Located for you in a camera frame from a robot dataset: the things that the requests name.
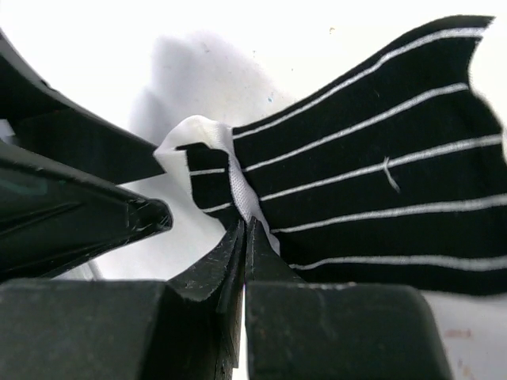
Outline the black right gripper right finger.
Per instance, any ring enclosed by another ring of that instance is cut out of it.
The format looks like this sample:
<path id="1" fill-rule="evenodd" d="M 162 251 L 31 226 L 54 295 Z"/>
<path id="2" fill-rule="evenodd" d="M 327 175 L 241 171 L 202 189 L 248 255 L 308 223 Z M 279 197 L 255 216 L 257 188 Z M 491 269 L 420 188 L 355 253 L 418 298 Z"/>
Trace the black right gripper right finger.
<path id="1" fill-rule="evenodd" d="M 273 251 L 260 221 L 246 238 L 252 379 L 449 379 L 433 313 L 412 287 L 307 283 Z"/>

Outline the black pinstriped sock white toe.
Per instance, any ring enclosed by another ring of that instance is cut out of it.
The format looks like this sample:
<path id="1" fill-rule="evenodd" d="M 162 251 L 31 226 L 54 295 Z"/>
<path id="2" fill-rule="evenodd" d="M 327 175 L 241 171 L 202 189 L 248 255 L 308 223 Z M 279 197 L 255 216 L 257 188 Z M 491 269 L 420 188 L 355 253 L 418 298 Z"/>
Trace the black pinstriped sock white toe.
<path id="1" fill-rule="evenodd" d="M 257 219 L 306 280 L 504 293 L 505 104 L 477 81 L 499 24 L 432 21 L 264 120 L 190 116 L 154 156 L 205 214 Z"/>

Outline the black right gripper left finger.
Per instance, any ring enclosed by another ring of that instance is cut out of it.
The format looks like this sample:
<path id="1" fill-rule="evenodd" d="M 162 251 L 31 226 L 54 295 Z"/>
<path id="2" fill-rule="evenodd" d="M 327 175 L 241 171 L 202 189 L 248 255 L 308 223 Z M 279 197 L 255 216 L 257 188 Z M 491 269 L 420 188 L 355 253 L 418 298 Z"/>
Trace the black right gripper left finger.
<path id="1" fill-rule="evenodd" d="M 17 279 L 1 287 L 4 379 L 229 379 L 245 225 L 171 280 Z"/>

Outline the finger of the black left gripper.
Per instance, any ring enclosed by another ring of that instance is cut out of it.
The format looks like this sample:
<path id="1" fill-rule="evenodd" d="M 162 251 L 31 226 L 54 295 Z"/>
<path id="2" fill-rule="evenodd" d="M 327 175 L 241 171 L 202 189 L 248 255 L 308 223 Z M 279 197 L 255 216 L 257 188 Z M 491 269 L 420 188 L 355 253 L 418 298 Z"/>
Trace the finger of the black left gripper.
<path id="1" fill-rule="evenodd" d="M 1 145 L 2 279 L 57 276 L 172 226 L 159 199 Z"/>
<path id="2" fill-rule="evenodd" d="M 162 174 L 154 145 L 87 112 L 1 57 L 1 118 L 26 150 L 124 184 Z"/>

